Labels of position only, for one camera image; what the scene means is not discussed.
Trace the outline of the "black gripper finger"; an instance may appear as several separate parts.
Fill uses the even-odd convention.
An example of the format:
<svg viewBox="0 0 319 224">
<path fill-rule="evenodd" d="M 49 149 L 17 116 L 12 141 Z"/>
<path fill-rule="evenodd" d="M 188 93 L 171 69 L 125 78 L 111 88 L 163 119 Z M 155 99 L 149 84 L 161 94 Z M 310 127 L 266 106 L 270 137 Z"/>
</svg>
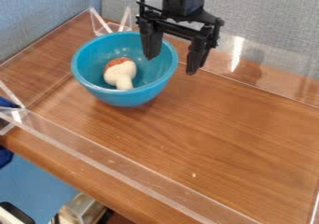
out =
<svg viewBox="0 0 319 224">
<path fill-rule="evenodd" d="M 192 39 L 191 46 L 188 48 L 185 73 L 189 76 L 193 75 L 197 69 L 204 65 L 209 50 L 209 37 L 197 35 Z"/>
<path fill-rule="evenodd" d="M 159 25 L 140 18 L 140 41 L 143 47 L 143 54 L 148 60 L 152 60 L 160 54 L 163 31 Z"/>
</svg>

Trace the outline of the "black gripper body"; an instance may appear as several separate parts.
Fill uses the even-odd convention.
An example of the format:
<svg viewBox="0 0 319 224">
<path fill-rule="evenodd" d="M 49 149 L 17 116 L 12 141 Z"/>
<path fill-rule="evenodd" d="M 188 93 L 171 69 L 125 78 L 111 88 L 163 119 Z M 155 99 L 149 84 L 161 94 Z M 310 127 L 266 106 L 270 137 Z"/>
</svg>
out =
<svg viewBox="0 0 319 224">
<path fill-rule="evenodd" d="M 219 31 L 224 20 L 207 13 L 203 8 L 191 15 L 177 16 L 148 5 L 145 0 L 139 0 L 137 4 L 140 6 L 140 14 L 136 17 L 139 27 L 140 18 L 145 18 L 159 25 L 163 34 L 173 35 L 189 42 L 197 35 L 208 36 L 211 48 L 217 46 Z"/>
</svg>

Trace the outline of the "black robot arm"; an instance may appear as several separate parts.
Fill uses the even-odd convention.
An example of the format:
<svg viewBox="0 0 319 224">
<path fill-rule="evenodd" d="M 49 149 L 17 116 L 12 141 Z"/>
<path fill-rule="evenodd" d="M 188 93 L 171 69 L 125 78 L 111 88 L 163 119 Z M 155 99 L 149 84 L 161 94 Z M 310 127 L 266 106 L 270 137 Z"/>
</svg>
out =
<svg viewBox="0 0 319 224">
<path fill-rule="evenodd" d="M 185 73 L 193 75 L 204 65 L 209 50 L 217 47 L 224 20 L 204 10 L 204 0 L 161 0 L 160 5 L 137 0 L 143 54 L 148 60 L 160 54 L 163 34 L 191 41 Z"/>
</svg>

